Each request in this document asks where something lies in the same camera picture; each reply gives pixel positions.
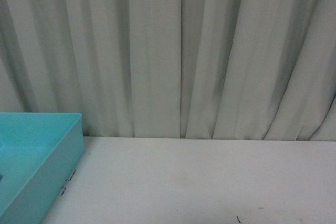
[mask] dark mark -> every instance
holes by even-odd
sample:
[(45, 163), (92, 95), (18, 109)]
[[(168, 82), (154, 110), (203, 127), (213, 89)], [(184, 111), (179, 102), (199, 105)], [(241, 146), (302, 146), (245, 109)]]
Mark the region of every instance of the dark mark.
[(74, 172), (73, 172), (72, 176), (70, 177), (70, 179), (66, 179), (65, 181), (71, 181), (71, 180), (72, 180), (72, 177), (73, 177), (73, 175), (75, 174), (75, 172), (76, 172), (76, 170), (74, 170)]
[(65, 187), (62, 187), (62, 189), (63, 189), (63, 192), (62, 192), (61, 196), (63, 196), (63, 194), (64, 194), (66, 188), (65, 188)]

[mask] table surface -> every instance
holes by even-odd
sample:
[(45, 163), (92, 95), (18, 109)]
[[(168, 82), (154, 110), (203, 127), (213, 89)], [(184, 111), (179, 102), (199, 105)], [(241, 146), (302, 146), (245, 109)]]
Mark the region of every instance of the table surface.
[(336, 223), (336, 142), (86, 137), (44, 224)]

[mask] teal plastic tray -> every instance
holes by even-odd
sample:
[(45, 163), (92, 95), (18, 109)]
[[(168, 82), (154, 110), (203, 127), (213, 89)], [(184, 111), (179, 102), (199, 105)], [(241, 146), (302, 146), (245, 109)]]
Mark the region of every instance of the teal plastic tray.
[(0, 113), (0, 223), (40, 223), (83, 149), (81, 114)]

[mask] white tabletop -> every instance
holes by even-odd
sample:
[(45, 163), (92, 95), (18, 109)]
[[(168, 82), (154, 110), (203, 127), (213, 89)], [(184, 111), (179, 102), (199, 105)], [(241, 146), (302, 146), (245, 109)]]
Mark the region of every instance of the white tabletop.
[(336, 223), (336, 142), (85, 143), (44, 224)]

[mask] fabric drape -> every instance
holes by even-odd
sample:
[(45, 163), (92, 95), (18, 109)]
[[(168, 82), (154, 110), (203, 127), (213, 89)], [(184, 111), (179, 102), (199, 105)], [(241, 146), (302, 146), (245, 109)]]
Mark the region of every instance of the fabric drape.
[(336, 140), (336, 0), (0, 0), (0, 111), (85, 135)]

